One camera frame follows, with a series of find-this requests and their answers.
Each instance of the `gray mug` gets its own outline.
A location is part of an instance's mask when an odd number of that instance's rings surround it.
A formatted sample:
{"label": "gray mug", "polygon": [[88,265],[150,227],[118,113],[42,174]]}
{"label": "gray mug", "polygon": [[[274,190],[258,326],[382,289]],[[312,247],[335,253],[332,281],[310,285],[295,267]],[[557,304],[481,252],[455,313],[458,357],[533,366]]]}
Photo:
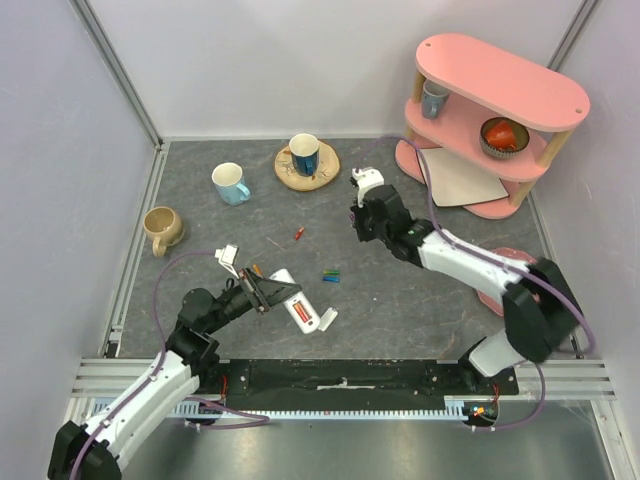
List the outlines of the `gray mug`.
{"label": "gray mug", "polygon": [[425,118],[437,118],[447,103],[451,91],[431,80],[424,82],[422,86],[422,116]]}

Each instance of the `beige mug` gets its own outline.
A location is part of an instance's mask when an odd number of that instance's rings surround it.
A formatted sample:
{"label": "beige mug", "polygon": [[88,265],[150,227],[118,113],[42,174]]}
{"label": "beige mug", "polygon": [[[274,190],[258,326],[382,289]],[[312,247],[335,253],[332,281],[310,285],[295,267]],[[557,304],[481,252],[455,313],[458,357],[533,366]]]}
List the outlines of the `beige mug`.
{"label": "beige mug", "polygon": [[153,242],[153,255],[163,257],[167,247],[180,243],[184,224],[180,215],[169,207],[156,207],[144,216],[144,233]]}

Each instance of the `white wall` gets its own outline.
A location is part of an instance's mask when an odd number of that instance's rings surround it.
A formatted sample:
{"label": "white wall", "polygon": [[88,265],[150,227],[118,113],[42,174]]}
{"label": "white wall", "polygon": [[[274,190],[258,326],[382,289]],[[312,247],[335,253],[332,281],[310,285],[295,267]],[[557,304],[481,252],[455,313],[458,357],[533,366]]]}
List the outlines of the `white wall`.
{"label": "white wall", "polygon": [[640,33],[636,0],[601,2],[563,68],[591,112],[535,188],[551,246],[640,445]]}
{"label": "white wall", "polygon": [[163,136],[404,130],[418,43],[546,64],[580,0],[91,0]]}
{"label": "white wall", "polygon": [[153,149],[66,0],[0,20],[0,477],[44,478]]}

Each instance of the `pink shelf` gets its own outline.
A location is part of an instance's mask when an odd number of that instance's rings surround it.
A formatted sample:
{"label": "pink shelf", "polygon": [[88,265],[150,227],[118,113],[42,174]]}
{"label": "pink shelf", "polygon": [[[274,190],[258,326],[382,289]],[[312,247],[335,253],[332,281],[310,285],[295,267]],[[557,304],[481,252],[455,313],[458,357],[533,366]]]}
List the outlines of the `pink shelf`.
{"label": "pink shelf", "polygon": [[[433,148],[433,143],[422,137],[416,138],[415,143],[420,148]],[[400,170],[419,182],[424,183],[420,167],[416,160],[415,150],[409,144],[402,141],[398,142],[398,145],[396,146],[396,162],[398,163]],[[519,185],[517,182],[510,182],[508,180],[502,180],[502,184],[509,195],[514,194]],[[509,203],[508,197],[501,198],[500,200],[494,200],[493,202],[465,205],[464,208],[480,217],[488,218],[490,220],[506,218],[518,209],[518,207],[514,207]]]}
{"label": "pink shelf", "polygon": [[416,66],[426,78],[536,130],[571,130],[589,113],[589,97],[570,78],[467,35],[427,38]]}
{"label": "pink shelf", "polygon": [[407,123],[416,133],[504,180],[528,182],[539,178],[547,170],[535,162],[546,142],[532,131],[529,131],[529,146],[515,157],[495,160],[485,155],[480,148],[480,127],[496,114],[460,95],[451,94],[435,120],[424,118],[420,104],[411,100],[405,105],[404,113]]}

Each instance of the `bowl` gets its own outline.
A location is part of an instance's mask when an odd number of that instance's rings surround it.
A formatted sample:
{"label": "bowl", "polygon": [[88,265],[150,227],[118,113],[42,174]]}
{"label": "bowl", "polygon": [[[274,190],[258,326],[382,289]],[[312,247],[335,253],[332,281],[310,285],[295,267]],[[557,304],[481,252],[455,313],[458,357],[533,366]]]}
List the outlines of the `bowl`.
{"label": "bowl", "polygon": [[[515,150],[510,150],[510,149],[503,150],[501,148],[492,147],[491,145],[489,145],[489,142],[487,142],[487,139],[485,138],[485,135],[487,134],[487,132],[491,130],[496,125],[496,123],[498,123],[501,120],[506,121],[511,127],[511,129],[513,130],[513,135],[516,137]],[[489,120],[484,122],[482,124],[482,127],[480,128],[480,147],[482,147],[482,151],[486,155],[490,156],[491,158],[495,158],[496,160],[506,160],[511,157],[514,157],[517,154],[519,154],[521,151],[523,151],[525,148],[527,148],[527,145],[529,145],[529,130],[527,130],[527,127],[525,127],[524,125],[521,125],[518,122],[511,120],[510,118],[505,118],[505,117],[490,118]]]}

